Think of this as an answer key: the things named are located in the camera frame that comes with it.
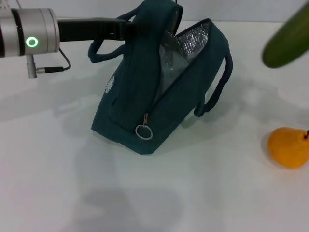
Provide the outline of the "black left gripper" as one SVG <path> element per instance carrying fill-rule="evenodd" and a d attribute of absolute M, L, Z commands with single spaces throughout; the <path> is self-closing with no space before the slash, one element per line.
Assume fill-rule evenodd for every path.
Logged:
<path fill-rule="evenodd" d="M 130 40 L 145 33 L 145 25 L 113 18 L 59 19 L 61 42 Z"/>

